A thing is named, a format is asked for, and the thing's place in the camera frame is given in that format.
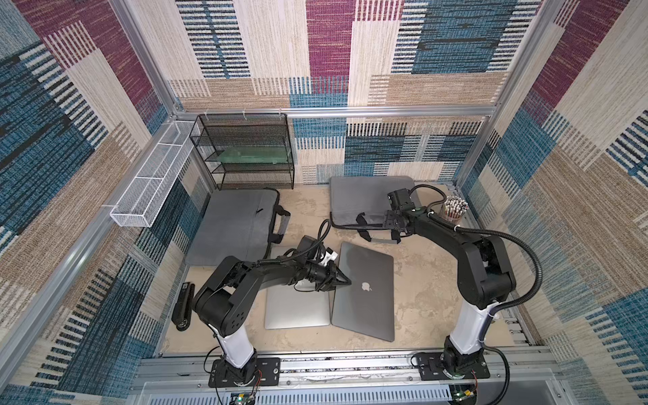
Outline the grey laptop bag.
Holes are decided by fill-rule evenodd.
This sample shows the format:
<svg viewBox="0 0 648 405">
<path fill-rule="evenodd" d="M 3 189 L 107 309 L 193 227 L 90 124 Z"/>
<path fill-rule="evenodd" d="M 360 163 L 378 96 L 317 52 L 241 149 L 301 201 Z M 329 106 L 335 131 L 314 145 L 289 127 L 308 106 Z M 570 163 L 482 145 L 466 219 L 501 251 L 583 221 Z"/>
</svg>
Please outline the grey laptop bag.
<svg viewBox="0 0 648 405">
<path fill-rule="evenodd" d="M 189 267 L 217 267 L 227 256 L 244 261 L 268 258 L 283 241 L 290 212 L 280 204 L 280 192 L 225 190 L 215 192 L 187 253 Z"/>
<path fill-rule="evenodd" d="M 332 177 L 330 185 L 330 221 L 333 228 L 357 231 L 366 241 L 398 244 L 405 234 L 391 231 L 389 239 L 376 239 L 371 232 L 386 231 L 386 211 L 391 210 L 388 194 L 412 189 L 411 177 Z"/>
</svg>

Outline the silver laptop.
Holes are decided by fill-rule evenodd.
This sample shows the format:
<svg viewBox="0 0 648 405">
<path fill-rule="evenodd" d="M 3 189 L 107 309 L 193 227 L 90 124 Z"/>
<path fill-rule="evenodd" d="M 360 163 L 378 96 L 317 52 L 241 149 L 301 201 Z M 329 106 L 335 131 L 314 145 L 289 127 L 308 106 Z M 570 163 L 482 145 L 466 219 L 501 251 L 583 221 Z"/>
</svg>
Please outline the silver laptop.
<svg viewBox="0 0 648 405">
<path fill-rule="evenodd" d="M 300 280 L 296 285 L 276 285 L 266 289 L 265 328 L 267 330 L 326 327 L 331 324 L 329 294 L 315 292 L 314 283 Z"/>
<path fill-rule="evenodd" d="M 332 325 L 387 342 L 395 340 L 394 259 L 344 241 L 339 269 L 351 280 L 336 288 Z"/>
</svg>

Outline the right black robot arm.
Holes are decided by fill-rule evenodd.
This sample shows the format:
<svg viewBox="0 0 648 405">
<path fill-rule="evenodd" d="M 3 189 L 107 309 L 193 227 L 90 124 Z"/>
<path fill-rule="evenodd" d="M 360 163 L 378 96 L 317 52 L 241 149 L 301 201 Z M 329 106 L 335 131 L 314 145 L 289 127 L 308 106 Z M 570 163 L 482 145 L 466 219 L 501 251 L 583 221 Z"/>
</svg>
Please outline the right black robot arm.
<svg viewBox="0 0 648 405">
<path fill-rule="evenodd" d="M 417 207 L 411 194 L 405 188 L 388 194 L 390 209 L 384 225 L 406 236 L 417 235 L 432 241 L 457 260 L 462 307 L 438 364 L 447 377 L 463 378 L 482 363 L 485 335 L 494 309 L 516 287 L 511 262 L 501 238 L 462 229 L 439 214 Z"/>
</svg>

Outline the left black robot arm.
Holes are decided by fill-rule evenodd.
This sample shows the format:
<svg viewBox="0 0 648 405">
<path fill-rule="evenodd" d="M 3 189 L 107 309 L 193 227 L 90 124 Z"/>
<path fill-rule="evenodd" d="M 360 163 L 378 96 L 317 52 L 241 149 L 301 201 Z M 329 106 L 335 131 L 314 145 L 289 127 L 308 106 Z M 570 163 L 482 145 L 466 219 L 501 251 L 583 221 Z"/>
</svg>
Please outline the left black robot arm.
<svg viewBox="0 0 648 405">
<path fill-rule="evenodd" d="M 227 256 L 195 293 L 192 311 L 211 330 L 222 351 L 209 371 L 209 387 L 278 385 L 280 360 L 258 358 L 245 322 L 258 293 L 269 287 L 297 285 L 304 279 L 314 284 L 315 292 L 352 285 L 323 241 L 322 236 L 304 236 L 284 255 L 256 262 Z"/>
</svg>

